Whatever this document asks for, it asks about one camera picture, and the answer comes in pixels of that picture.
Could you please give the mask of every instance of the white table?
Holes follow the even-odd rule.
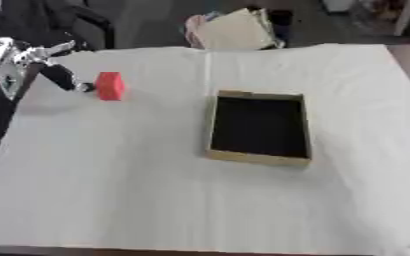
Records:
[[[409,250],[410,81],[385,47],[141,49],[61,62],[88,80],[121,72],[127,93],[102,102],[36,81],[0,148],[0,245]],[[218,89],[303,93],[312,164],[203,157]]]

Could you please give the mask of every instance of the table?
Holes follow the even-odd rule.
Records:
[[[102,102],[38,78],[0,148],[0,245],[408,250],[410,81],[384,46],[156,48],[60,61],[86,80],[121,72],[127,93]],[[203,157],[207,102],[219,89],[304,94],[311,165]]]

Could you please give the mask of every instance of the gray floor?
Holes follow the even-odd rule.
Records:
[[[294,11],[291,46],[320,43],[410,43],[410,37],[362,35],[348,16],[328,15],[319,0],[90,0],[91,8],[113,20],[117,48],[187,46],[180,27],[191,15],[231,12],[258,4]]]

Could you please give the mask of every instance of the fabric pile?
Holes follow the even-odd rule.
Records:
[[[193,48],[210,50],[262,50],[286,45],[276,36],[266,9],[194,15],[185,23],[185,38]]]

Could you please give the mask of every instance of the cardboard box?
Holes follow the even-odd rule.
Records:
[[[303,95],[220,91],[209,122],[210,158],[295,166],[311,161]]]

